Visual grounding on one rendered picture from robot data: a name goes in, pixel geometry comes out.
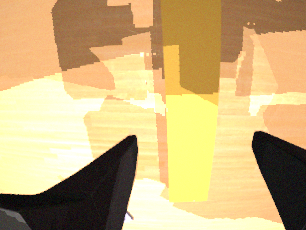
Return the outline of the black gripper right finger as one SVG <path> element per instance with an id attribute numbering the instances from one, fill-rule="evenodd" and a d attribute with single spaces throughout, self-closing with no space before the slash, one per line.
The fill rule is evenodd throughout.
<path id="1" fill-rule="evenodd" d="M 255 131 L 251 148 L 285 230 L 306 230 L 306 150 Z"/>

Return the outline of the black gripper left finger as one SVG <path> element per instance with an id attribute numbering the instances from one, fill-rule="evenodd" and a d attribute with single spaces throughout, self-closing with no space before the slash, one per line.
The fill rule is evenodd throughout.
<path id="1" fill-rule="evenodd" d="M 0 230 L 122 230 L 134 186 L 136 135 L 35 195 L 0 193 Z"/>

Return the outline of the yellow bar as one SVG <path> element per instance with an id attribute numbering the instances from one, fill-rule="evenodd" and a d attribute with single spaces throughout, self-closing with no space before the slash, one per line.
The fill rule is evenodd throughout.
<path id="1" fill-rule="evenodd" d="M 221 0 L 160 0 L 169 201 L 208 201 L 221 75 Z"/>

